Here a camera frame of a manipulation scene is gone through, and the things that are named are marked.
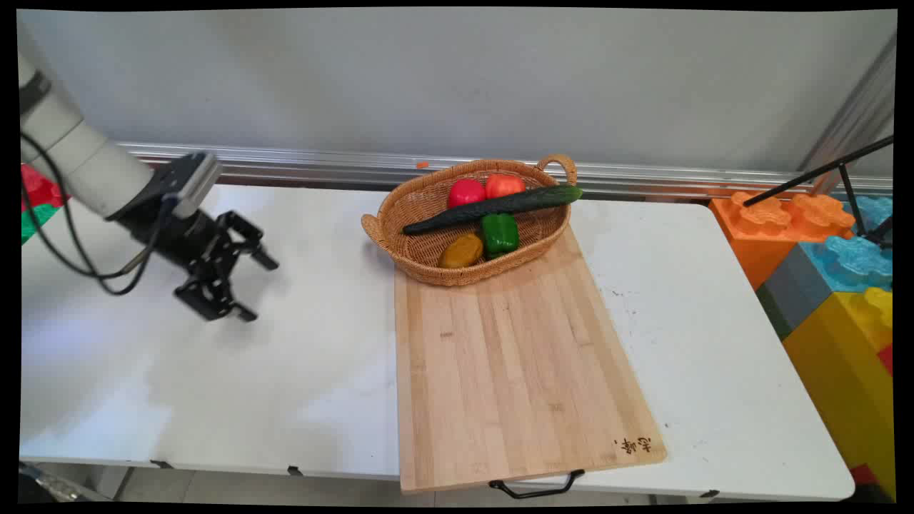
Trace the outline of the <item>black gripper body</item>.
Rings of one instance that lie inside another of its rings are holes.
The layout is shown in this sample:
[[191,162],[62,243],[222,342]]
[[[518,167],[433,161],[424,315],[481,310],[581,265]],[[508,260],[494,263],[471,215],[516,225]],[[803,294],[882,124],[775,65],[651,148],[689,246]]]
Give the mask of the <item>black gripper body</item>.
[[162,198],[154,196],[134,202],[114,215],[114,221],[143,245],[140,254],[125,266],[125,272],[133,272],[155,253],[191,277],[228,283],[241,254],[241,241],[231,236],[232,231],[241,234],[241,215],[227,211],[212,218],[196,209],[189,217],[171,214],[160,223],[162,207]]

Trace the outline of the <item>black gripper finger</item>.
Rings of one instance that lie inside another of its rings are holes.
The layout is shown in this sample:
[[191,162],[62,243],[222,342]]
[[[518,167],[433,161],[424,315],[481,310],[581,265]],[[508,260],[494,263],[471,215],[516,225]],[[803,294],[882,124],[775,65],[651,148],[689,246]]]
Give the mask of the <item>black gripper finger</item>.
[[234,298],[231,283],[219,278],[189,277],[182,286],[174,289],[174,296],[206,321],[229,316],[235,316],[246,323],[258,319],[256,312]]
[[278,261],[271,257],[263,244],[263,231],[247,218],[235,211],[227,211],[216,218],[221,243],[216,244],[216,254],[235,255],[245,253],[268,271],[278,269]]

